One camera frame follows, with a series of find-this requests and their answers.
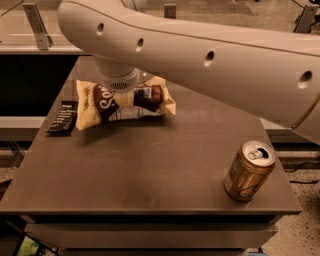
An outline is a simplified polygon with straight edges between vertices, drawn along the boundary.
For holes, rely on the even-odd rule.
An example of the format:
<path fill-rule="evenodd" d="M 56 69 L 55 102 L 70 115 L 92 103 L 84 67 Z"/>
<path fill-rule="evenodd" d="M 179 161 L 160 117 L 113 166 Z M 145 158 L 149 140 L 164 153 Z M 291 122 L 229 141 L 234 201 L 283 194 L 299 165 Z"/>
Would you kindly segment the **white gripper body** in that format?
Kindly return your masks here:
<path fill-rule="evenodd" d="M 139 70 L 115 61 L 93 57 L 103 85 L 112 92 L 126 93 L 139 82 Z"/>

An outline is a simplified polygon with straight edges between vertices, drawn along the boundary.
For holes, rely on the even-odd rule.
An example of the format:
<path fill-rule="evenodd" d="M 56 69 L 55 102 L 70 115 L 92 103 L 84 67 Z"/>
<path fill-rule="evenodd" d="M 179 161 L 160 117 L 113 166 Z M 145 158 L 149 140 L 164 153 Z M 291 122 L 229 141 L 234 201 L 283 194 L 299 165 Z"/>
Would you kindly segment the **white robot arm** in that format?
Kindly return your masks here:
<path fill-rule="evenodd" d="M 320 144 L 320 37 L 172 20 L 122 0 L 63 0 L 65 38 Z"/>

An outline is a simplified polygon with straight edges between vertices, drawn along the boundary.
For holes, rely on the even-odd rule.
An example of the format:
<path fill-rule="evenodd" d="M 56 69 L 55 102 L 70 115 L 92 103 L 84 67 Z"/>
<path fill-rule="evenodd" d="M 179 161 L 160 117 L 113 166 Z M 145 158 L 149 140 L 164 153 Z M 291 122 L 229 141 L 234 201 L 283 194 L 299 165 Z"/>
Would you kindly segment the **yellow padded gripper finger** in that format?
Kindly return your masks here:
<path fill-rule="evenodd" d="M 134 104 L 134 91 L 114 93 L 114 100 L 120 107 L 132 107 Z"/>

